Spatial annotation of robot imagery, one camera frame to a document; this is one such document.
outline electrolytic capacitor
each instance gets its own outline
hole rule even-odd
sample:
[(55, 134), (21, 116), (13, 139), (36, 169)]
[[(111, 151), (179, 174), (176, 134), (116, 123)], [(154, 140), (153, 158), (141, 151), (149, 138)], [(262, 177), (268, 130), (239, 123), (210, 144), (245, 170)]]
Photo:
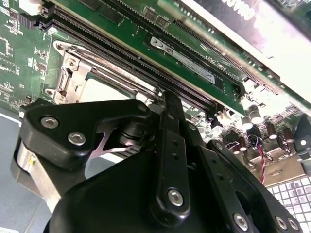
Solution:
[(260, 115), (259, 109), (257, 106), (252, 106), (252, 111), (249, 113), (253, 124), (261, 124), (263, 118)]
[(245, 116), (242, 118), (242, 127), (244, 130), (249, 130), (253, 127), (253, 123), (249, 116)]
[(200, 132), (201, 137), (204, 139), (205, 136), (206, 136), (205, 127), (199, 126), (199, 127), (198, 127), (198, 130), (199, 130), (199, 132)]
[(235, 147), (232, 148), (232, 151), (234, 154), (239, 154), (240, 153), (240, 146), (236, 145)]
[(269, 138), (270, 139), (276, 139), (277, 133), (276, 133), (276, 129), (274, 127), (274, 124), (267, 124), (266, 128), (267, 128)]
[(284, 134), (285, 141), (287, 143), (293, 143), (295, 141), (292, 130), (290, 128), (284, 129), (283, 134)]
[(240, 144), (240, 151), (246, 151), (247, 150), (246, 140), (244, 137), (239, 137), (239, 144)]

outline black mechanical arm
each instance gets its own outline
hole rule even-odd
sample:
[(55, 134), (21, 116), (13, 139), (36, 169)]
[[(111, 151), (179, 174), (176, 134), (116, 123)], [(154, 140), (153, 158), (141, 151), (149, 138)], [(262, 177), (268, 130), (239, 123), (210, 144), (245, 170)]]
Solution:
[[(46, 201), (46, 232), (302, 232), (221, 142), (203, 142), (179, 98), (162, 97), (156, 112), (138, 100), (28, 106), (11, 171)], [(85, 179), (88, 159), (132, 147)]]

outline gray surface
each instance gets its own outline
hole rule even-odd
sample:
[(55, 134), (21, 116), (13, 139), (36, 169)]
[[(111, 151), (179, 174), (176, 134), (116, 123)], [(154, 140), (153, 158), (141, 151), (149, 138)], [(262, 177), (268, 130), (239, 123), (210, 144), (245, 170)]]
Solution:
[[(0, 115), (7, 114), (0, 109)], [(0, 227), (20, 233), (42, 232), (51, 216), (45, 202), (18, 184), (12, 177), (10, 164), (16, 146), (19, 127), (16, 122), (0, 116)], [(96, 158), (86, 165), (89, 178), (114, 163)]]

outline black plastic bracket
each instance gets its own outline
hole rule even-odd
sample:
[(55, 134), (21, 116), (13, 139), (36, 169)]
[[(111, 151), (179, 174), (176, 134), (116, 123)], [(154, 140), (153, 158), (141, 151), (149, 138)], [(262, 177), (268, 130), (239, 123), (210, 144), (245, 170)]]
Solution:
[(166, 111), (161, 113), (155, 148), (156, 183), (150, 209), (163, 226), (173, 227), (185, 221), (190, 213), (185, 139), (180, 136), (179, 119), (184, 117), (181, 101), (164, 93)]
[[(61, 168), (77, 169), (94, 150), (98, 126), (109, 123), (116, 128), (134, 118), (148, 118), (150, 114), (149, 108), (139, 100), (41, 106), (26, 112), (19, 135), (33, 153)], [(59, 122), (55, 129), (41, 124), (42, 118), (51, 116)], [(83, 134), (85, 143), (81, 146), (70, 143), (68, 135), (72, 132)]]

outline chip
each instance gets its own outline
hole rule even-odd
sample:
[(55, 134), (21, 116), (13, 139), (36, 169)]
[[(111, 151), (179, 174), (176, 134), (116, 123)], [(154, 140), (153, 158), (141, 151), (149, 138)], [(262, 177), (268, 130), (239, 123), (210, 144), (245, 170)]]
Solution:
[(10, 27), (14, 27), (14, 22), (10, 20), (10, 21), (8, 22), (8, 25), (9, 25)]
[(165, 19), (162, 18), (161, 16), (158, 16), (155, 20), (157, 25), (159, 25), (161, 28), (166, 28), (170, 23)]
[(148, 7), (145, 7), (142, 12), (147, 19), (149, 19), (150, 21), (155, 21), (157, 14), (154, 11), (150, 10)]

